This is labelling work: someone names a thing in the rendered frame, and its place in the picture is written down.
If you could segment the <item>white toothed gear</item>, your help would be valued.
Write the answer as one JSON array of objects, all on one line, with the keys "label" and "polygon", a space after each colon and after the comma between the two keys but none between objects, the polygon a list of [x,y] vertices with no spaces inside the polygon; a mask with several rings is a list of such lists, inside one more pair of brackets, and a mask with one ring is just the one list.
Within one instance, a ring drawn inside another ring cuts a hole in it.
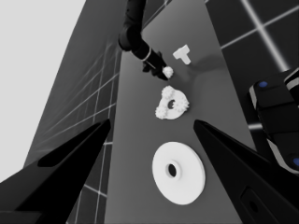
[{"label": "white toothed gear", "polygon": [[189,108],[189,101],[185,96],[178,96],[173,104],[174,109],[181,113]]},{"label": "white toothed gear", "polygon": [[162,97],[165,99],[170,99],[174,94],[175,89],[171,86],[166,86],[162,90]]},{"label": "white toothed gear", "polygon": [[158,119],[164,119],[167,116],[168,108],[165,105],[159,105],[155,110],[155,116]]}]

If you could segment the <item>small white T-shaped piece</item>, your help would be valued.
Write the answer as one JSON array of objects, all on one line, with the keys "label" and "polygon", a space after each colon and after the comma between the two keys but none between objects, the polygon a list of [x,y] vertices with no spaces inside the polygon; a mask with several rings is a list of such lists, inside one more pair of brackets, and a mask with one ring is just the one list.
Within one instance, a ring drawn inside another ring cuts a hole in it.
[{"label": "small white T-shaped piece", "polygon": [[185,64],[190,64],[191,59],[188,56],[190,53],[190,49],[188,45],[184,45],[183,47],[177,49],[174,53],[173,56],[176,60],[182,60]]}]

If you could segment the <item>large thick white disc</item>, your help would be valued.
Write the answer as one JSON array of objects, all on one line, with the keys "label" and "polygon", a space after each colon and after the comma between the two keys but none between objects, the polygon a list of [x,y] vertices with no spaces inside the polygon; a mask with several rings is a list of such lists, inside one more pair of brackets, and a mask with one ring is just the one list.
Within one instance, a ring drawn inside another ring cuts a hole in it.
[{"label": "large thick white disc", "polygon": [[158,190],[171,203],[193,203],[204,191],[204,165],[195,151],[185,144],[167,142],[159,146],[151,170]]}]

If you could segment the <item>dark robot body block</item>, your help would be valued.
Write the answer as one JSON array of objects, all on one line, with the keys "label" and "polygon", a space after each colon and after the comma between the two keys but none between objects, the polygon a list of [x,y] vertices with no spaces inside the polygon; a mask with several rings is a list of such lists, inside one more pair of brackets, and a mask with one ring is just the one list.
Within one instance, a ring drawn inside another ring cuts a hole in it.
[{"label": "dark robot body block", "polygon": [[299,176],[299,67],[256,81],[249,97],[278,164]]}]

